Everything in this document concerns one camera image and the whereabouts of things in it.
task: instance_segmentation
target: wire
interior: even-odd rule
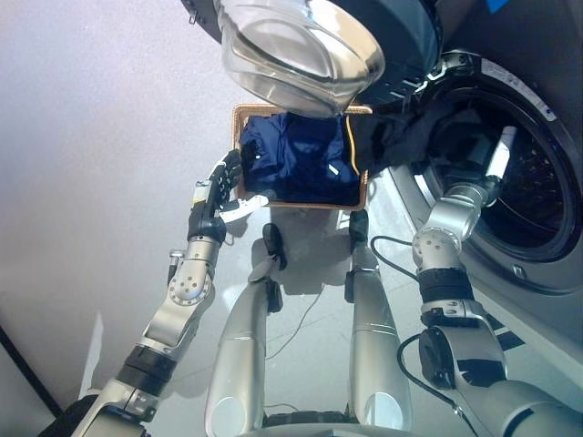
[[[386,235],[377,235],[376,237],[374,237],[373,239],[371,239],[371,250],[373,251],[373,254],[376,258],[380,259],[382,262],[384,262],[386,265],[392,267],[393,269],[400,271],[401,273],[403,273],[404,275],[408,276],[409,278],[411,278],[412,280],[419,282],[419,279],[417,279],[417,277],[411,273],[410,271],[402,268],[401,266],[398,266],[397,264],[389,261],[387,258],[385,258],[383,255],[381,255],[379,253],[379,251],[376,249],[376,246],[374,245],[374,243],[376,242],[376,240],[378,239],[386,239],[388,241],[392,241],[394,243],[399,243],[399,244],[403,244],[405,246],[411,246],[411,243],[408,241],[403,241],[401,239],[395,239],[393,237],[387,237]]]
[[[404,363],[403,363],[404,348],[406,348],[409,344],[411,344],[415,340],[419,340],[419,337],[421,337],[421,334],[415,334],[415,335],[409,337],[407,340],[403,341],[403,343],[401,343],[401,345],[399,346],[399,349],[397,350],[397,364],[399,365],[399,369],[401,369],[401,372],[404,373],[404,376],[406,376],[409,380],[411,380],[412,383],[414,383],[415,385],[418,385],[423,390],[428,391],[429,393],[433,394],[435,397],[439,398],[441,401],[445,402],[450,407],[452,407],[452,409],[454,410],[454,414],[461,417],[462,420],[465,422],[465,424],[472,431],[472,433],[477,437],[477,432],[474,429],[474,427],[472,426],[472,423],[469,421],[469,419],[467,419],[467,416],[465,415],[464,411],[461,409],[461,407],[459,405],[457,405],[455,403],[455,401],[453,399],[448,398],[443,393],[440,393],[439,391],[437,391],[433,387],[430,387],[427,384],[425,384],[423,381],[415,378],[415,376],[413,376],[413,374],[410,371],[408,371],[407,368],[404,366]]]
[[[295,331],[293,332],[293,334],[291,335],[291,337],[285,343],[283,343],[283,346],[281,346],[275,353],[273,353],[272,355],[270,355],[269,357],[267,357],[265,359],[266,361],[267,360],[271,360],[272,358],[275,358],[277,355],[279,355],[279,353],[281,351],[283,351],[285,349],[285,347],[288,344],[290,344],[292,342],[293,338],[296,336],[296,334],[298,333],[298,331],[302,327],[302,323],[305,320],[306,316],[308,315],[308,312],[310,312],[310,310],[316,304],[316,302],[318,301],[318,299],[320,298],[321,295],[322,295],[322,292],[320,291],[320,293],[318,294],[318,296],[316,296],[316,299],[313,300],[313,302],[310,304],[310,306],[308,307],[308,309],[303,313],[302,319],[300,320],[300,323],[298,324],[298,327],[295,329]]]
[[[294,410],[295,412],[298,412],[299,409],[297,409],[296,407],[294,407],[293,405],[291,405],[290,403],[274,403],[273,405],[263,405],[263,408],[276,408],[276,407],[289,407],[292,410]]]

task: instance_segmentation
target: navy blue clothing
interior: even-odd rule
[[[357,205],[360,177],[342,122],[291,113],[250,117],[240,136],[245,188],[273,189],[286,202]]]

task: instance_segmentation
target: washing machine door glass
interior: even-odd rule
[[[215,0],[215,6],[229,75],[292,112],[340,114],[384,71],[374,36],[327,0]]]

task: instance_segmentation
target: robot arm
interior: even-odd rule
[[[504,352],[459,259],[481,208],[496,201],[515,133],[505,128],[486,177],[453,184],[414,236],[427,327],[419,338],[423,375],[439,390],[457,390],[493,436],[579,436],[579,413],[532,385],[507,379]]]
[[[212,279],[226,236],[220,210],[239,175],[240,158],[233,151],[217,164],[208,179],[197,183],[187,248],[170,252],[166,298],[118,376],[107,383],[77,426],[75,437],[145,435],[139,423],[153,419],[159,395],[214,299]]]

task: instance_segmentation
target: laundry basket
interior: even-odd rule
[[[251,116],[271,117],[275,114],[280,114],[284,110],[280,107],[267,104],[243,104],[235,106],[233,110],[233,147],[240,149],[240,134],[247,125],[247,120]],[[346,110],[346,114],[372,114],[373,111],[369,107],[350,106]],[[288,207],[288,208],[319,208],[319,209],[344,209],[348,211],[355,211],[364,208],[366,204],[366,189],[368,184],[368,171],[364,171],[360,178],[360,196],[359,202],[356,205],[333,205],[325,203],[291,203],[273,200],[270,201],[270,207]],[[256,193],[247,191],[245,188],[245,180],[241,175],[240,183],[236,190],[237,198],[249,199]]]

